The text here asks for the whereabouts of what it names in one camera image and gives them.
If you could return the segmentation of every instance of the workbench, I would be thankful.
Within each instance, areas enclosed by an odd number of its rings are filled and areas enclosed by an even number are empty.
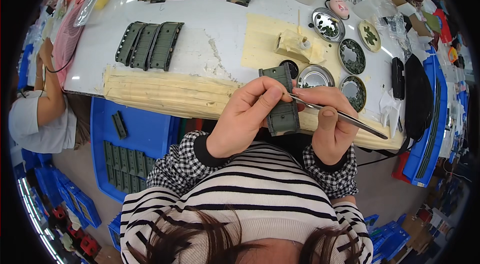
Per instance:
[[[353,12],[353,4],[347,4],[350,18],[343,21],[345,38],[352,38],[362,45],[357,31],[361,19]],[[63,88],[67,92],[104,96],[117,103],[150,111],[215,119],[231,93],[242,83],[256,78],[259,68],[279,64],[270,61],[262,63],[261,67],[245,66],[242,60],[249,56],[244,54],[249,15],[268,16],[292,26],[299,21],[302,30],[313,32],[308,27],[312,11],[324,6],[325,0],[317,0],[311,6],[296,0],[251,0],[248,7],[226,0],[168,0],[165,3],[110,0],[97,23],[85,26]],[[168,72],[159,69],[144,72],[115,62],[114,55],[123,33],[134,21],[185,23]],[[392,87],[391,62],[393,57],[399,56],[399,47],[388,35],[379,33],[379,52],[371,52],[362,45],[367,64],[360,78],[367,89],[367,102],[359,116],[363,122],[390,137],[389,126],[382,128],[380,124],[379,101],[383,92]],[[329,65],[339,65],[337,49],[338,43],[333,44],[329,55],[335,56],[336,60]],[[348,75],[344,69],[338,71],[337,86],[339,80]],[[300,114],[300,125],[306,132],[315,130],[316,120],[316,113],[310,110]],[[403,135],[398,130],[395,137],[388,140],[360,130],[355,141],[359,146],[373,149],[398,149],[402,142]]]

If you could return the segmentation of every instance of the round metal dish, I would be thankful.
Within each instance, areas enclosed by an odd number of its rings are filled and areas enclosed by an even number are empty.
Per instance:
[[[328,69],[323,66],[313,64],[308,66],[300,73],[297,86],[300,88],[311,88],[317,86],[335,87],[335,80]]]
[[[363,90],[363,102],[361,107],[355,108],[352,104],[352,99],[357,97],[359,90]],[[355,111],[359,112],[363,110],[367,103],[367,89],[363,81],[356,75],[349,75],[340,83],[340,91],[346,96]]]
[[[374,40],[374,45],[371,45],[368,43],[367,39],[365,38],[367,36],[366,33],[362,34],[362,27],[369,27],[369,31],[375,36],[375,39],[372,39]],[[358,30],[358,36],[360,36],[361,38],[361,41],[363,42],[363,45],[365,45],[365,47],[367,49],[369,49],[370,51],[373,51],[373,52],[378,52],[380,51],[381,47],[382,47],[382,41],[380,39],[380,36],[378,35],[378,31],[377,29],[375,28],[374,25],[372,25],[369,21],[367,20],[362,20],[358,23],[358,26],[357,26],[357,30]]]
[[[359,72],[358,74],[355,74],[353,73],[350,69],[347,68],[347,66],[345,65],[345,63],[343,63],[343,60],[342,60],[342,54],[345,54],[345,57],[348,56],[348,59],[345,59],[345,61],[348,61],[349,59],[350,60],[353,60],[353,54],[355,54],[355,52],[351,51],[351,49],[349,49],[350,51],[348,53],[345,52],[345,50],[342,52],[341,48],[342,48],[342,45],[345,45],[345,43],[350,40],[352,41],[353,43],[355,43],[356,47],[357,47],[357,50],[359,53],[361,53],[361,57],[363,57],[363,62],[364,62],[364,65],[363,65],[363,69],[361,70],[361,72]],[[363,71],[365,70],[365,67],[367,66],[367,63],[365,61],[365,53],[363,52],[362,50],[362,47],[358,44],[358,42],[356,42],[355,40],[353,39],[350,39],[350,38],[345,38],[344,40],[342,40],[340,42],[340,44],[338,45],[338,58],[340,60],[340,63],[342,64],[343,68],[350,74],[352,75],[359,75],[361,73],[363,73]]]
[[[328,8],[315,9],[311,14],[311,22],[315,32],[329,42],[340,42],[345,37],[345,25],[342,18]],[[324,34],[325,31],[321,30],[322,27],[327,26],[333,29],[333,36],[327,36]]]

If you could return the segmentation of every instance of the white table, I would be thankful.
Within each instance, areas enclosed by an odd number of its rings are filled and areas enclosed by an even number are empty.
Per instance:
[[[256,69],[242,67],[241,57],[246,14],[257,13],[297,23],[300,9],[300,25],[308,28],[311,13],[323,7],[325,0],[317,0],[311,6],[295,0],[252,0],[248,7],[228,3],[225,0],[171,0],[165,3],[147,3],[137,0],[110,0],[102,10],[99,23],[87,24],[78,41],[75,58],[69,67],[64,89],[87,94],[102,95],[103,73],[108,64],[119,69],[131,70],[114,60],[120,39],[134,21],[162,23],[165,21],[184,22],[170,64],[175,73],[236,79],[248,82],[258,76]],[[357,24],[361,20],[350,3],[350,19],[344,21],[346,38],[360,43]],[[379,120],[378,103],[385,90],[391,85],[391,60],[398,56],[398,46],[388,36],[381,36],[382,48],[378,53],[365,47],[367,66],[361,74],[367,87],[367,104],[363,113],[366,118]],[[212,74],[218,63],[223,71]],[[157,69],[149,69],[152,74]],[[342,71],[341,79],[347,76]]]

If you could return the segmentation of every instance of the tweezers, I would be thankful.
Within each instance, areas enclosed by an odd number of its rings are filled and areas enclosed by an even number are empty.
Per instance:
[[[297,95],[295,95],[293,93],[289,93],[289,95],[292,99],[296,100],[297,102],[300,102],[300,103],[304,104],[305,106],[307,106],[311,109],[320,110],[321,108],[325,107],[323,105],[316,105],[316,104],[307,103],[307,102],[301,100]],[[385,134],[382,134],[382,133],[378,132],[377,130],[367,126],[366,124],[362,123],[358,119],[353,118],[350,115],[348,115],[346,113],[343,113],[342,111],[337,110],[337,112],[338,112],[338,120],[339,121],[350,123],[350,124],[352,124],[356,127],[359,127],[360,129],[363,129],[363,130],[365,130],[369,133],[374,134],[375,136],[380,137],[381,139],[388,139],[388,137]]]

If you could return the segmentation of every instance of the black bag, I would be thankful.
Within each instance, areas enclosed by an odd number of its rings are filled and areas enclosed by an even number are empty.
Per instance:
[[[405,131],[420,141],[432,122],[434,93],[420,60],[411,55],[405,63]]]

